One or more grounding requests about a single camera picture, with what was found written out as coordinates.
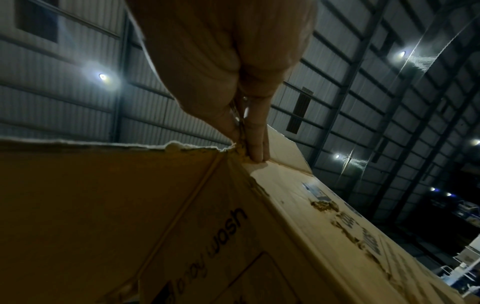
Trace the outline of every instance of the finger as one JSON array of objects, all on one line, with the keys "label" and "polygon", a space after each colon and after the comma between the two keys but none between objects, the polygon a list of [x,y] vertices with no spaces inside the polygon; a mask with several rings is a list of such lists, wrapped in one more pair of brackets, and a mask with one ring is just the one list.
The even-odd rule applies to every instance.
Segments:
[{"label": "finger", "polygon": [[250,158],[255,162],[264,160],[264,136],[267,116],[270,110],[270,98],[248,98],[244,114],[246,147]]},{"label": "finger", "polygon": [[268,126],[265,126],[265,133],[263,134],[263,161],[270,159],[270,141]]},{"label": "finger", "polygon": [[216,115],[201,118],[206,123],[217,129],[220,133],[227,136],[232,142],[237,143],[240,140],[239,124],[235,120],[235,116],[227,105]]}]

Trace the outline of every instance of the metal roof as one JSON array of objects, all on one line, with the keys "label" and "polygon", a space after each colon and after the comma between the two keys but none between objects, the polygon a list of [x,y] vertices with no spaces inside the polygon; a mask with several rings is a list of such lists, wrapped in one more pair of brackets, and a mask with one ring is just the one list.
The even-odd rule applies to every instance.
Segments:
[{"label": "metal roof", "polygon": [[[229,145],[178,107],[121,0],[29,1],[57,16],[58,41],[18,29],[14,0],[2,2],[0,135]],[[442,187],[476,132],[479,13],[471,0],[318,0],[311,43],[275,94],[268,123],[370,220],[402,221],[431,186]],[[415,47],[405,66],[395,60]],[[118,73],[121,89],[87,79],[86,62]],[[300,94],[310,98],[304,117],[293,114]],[[291,117],[301,120],[297,134],[287,131]]]}]

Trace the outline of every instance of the human hand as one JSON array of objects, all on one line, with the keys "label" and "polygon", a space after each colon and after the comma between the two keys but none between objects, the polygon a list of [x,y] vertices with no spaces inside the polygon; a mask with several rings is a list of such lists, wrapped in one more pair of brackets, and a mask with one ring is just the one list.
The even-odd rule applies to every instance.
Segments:
[{"label": "human hand", "polygon": [[234,100],[250,158],[268,160],[271,99],[308,45],[315,0],[126,2],[150,65],[180,107],[238,142]]}]

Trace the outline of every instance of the warehouse ceiling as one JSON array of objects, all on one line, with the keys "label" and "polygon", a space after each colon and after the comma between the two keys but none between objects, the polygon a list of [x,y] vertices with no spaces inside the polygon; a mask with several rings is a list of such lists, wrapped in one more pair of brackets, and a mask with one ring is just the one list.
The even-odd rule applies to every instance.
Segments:
[{"label": "warehouse ceiling", "polygon": [[[5,0],[0,135],[225,148],[155,76],[120,0]],[[404,220],[480,136],[477,1],[319,0],[268,123],[376,223]]]}]

